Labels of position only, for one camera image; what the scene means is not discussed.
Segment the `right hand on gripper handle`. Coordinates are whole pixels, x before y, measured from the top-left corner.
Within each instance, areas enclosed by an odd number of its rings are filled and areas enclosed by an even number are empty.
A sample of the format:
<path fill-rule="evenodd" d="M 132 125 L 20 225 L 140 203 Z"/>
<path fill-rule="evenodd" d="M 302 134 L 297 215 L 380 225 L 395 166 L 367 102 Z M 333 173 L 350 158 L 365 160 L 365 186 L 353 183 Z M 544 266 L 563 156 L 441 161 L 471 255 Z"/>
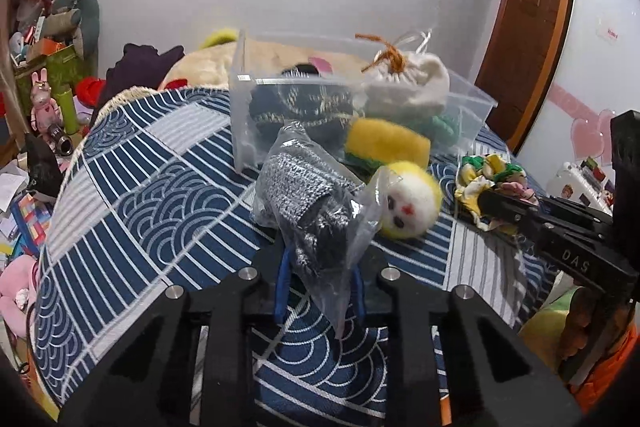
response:
<path fill-rule="evenodd" d="M 588 343 L 588 326 L 591 323 L 591 314 L 602 297 L 587 287 L 579 287 L 574 292 L 570 300 L 570 311 L 568 311 L 564 329 L 560 336 L 556 358 L 562 362 L 577 355 L 579 351 L 585 349 Z M 634 318 L 634 305 L 627 303 L 617 308 L 614 314 L 614 337 L 608 345 L 607 355 L 612 355 L 620 350 L 620 346 L 628 336 L 628 329 L 631 320 Z"/>

